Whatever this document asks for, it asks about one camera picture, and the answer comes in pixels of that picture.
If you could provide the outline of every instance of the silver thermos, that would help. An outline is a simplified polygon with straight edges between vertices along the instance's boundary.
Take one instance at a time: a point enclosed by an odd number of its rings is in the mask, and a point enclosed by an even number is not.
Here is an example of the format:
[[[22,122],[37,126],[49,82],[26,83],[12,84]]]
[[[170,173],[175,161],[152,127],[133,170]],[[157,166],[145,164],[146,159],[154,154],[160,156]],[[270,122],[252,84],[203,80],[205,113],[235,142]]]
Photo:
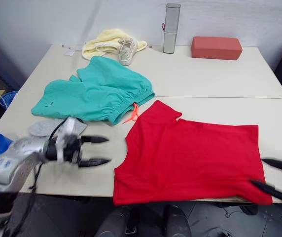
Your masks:
[[[165,23],[162,24],[164,30],[163,53],[174,53],[176,36],[178,30],[180,4],[166,4]]]

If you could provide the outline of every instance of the teal shorts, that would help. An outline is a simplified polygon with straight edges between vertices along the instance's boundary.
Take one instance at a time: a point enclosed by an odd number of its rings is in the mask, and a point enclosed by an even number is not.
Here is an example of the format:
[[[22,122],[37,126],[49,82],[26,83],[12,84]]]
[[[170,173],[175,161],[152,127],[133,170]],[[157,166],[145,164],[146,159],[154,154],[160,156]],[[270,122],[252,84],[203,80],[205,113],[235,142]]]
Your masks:
[[[147,78],[109,58],[94,56],[77,74],[49,83],[32,114],[117,124],[134,102],[142,105],[154,97]]]

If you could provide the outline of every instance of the white table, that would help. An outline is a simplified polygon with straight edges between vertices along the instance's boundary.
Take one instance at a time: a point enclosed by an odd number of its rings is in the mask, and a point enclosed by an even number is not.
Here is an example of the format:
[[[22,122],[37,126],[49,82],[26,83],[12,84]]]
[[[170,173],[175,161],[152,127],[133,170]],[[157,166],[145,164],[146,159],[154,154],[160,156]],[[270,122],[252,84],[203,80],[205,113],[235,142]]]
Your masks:
[[[183,119],[233,125],[258,124],[261,156],[282,159],[282,87],[259,54],[258,49],[244,48],[239,61],[193,59],[185,53],[189,49],[189,47],[177,47],[174,55],[167,55],[147,48],[135,55],[130,68],[147,76],[158,95],[142,105],[140,111],[143,112],[152,105],[154,100],[160,99],[175,110],[182,112]],[[85,67],[89,63],[81,58],[80,52],[76,52],[73,57],[64,56],[65,52],[66,49],[59,46],[50,48],[0,119],[0,133],[11,139],[28,136],[27,128],[31,124],[46,119],[33,116],[30,112],[43,95],[45,86],[55,79],[68,79],[77,68]],[[173,62],[175,66],[173,72],[170,70],[169,74],[160,73],[156,67],[153,67],[154,61],[149,63],[151,59],[156,60],[157,58],[165,62]],[[214,76],[217,75],[218,80],[225,82],[213,80],[214,83],[217,83],[217,88],[208,81],[211,72],[207,68],[212,65]],[[183,77],[175,80],[174,75],[181,73]],[[192,79],[187,77],[192,73],[195,74],[195,77]],[[112,161],[107,165],[87,169],[78,169],[69,164],[46,164],[39,176],[38,193],[112,196],[113,169],[120,165],[126,156],[127,146],[124,139],[133,126],[133,122],[119,123],[116,126],[104,122],[89,122],[88,124],[84,135],[104,135],[109,137],[110,142],[84,145],[84,156],[89,158],[103,155],[110,157]],[[264,171],[266,180],[282,190],[282,172],[267,165],[264,165]],[[32,181],[33,177],[30,175],[21,191],[28,192]],[[238,201],[239,199],[231,197],[224,200]]]

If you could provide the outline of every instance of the floor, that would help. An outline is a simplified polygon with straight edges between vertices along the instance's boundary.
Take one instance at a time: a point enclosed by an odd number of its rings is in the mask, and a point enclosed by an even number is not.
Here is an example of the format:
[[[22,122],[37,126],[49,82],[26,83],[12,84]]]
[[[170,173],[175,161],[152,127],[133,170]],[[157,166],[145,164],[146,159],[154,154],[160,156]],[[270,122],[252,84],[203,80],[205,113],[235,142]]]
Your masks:
[[[27,203],[28,194],[18,196],[9,227],[16,226]],[[232,237],[282,237],[282,205],[260,206],[256,215],[244,214],[238,206],[202,201],[158,202],[146,204],[162,216],[167,204],[177,205],[188,217],[193,237],[217,237],[215,228]],[[104,218],[114,209],[111,198],[73,198],[37,195],[20,237],[92,237]],[[159,228],[148,236],[162,236]]]

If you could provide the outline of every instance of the yellow towel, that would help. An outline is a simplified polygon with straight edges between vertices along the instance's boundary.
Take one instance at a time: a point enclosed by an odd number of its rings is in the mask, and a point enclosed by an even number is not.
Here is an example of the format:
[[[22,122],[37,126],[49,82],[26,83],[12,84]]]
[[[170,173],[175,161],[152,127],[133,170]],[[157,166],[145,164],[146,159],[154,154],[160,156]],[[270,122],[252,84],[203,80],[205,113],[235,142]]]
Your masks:
[[[82,56],[90,60],[93,56],[103,56],[107,52],[118,54],[123,38],[132,38],[120,29],[105,30],[96,39],[87,42],[82,49]],[[138,41],[137,52],[146,47],[145,41]]]

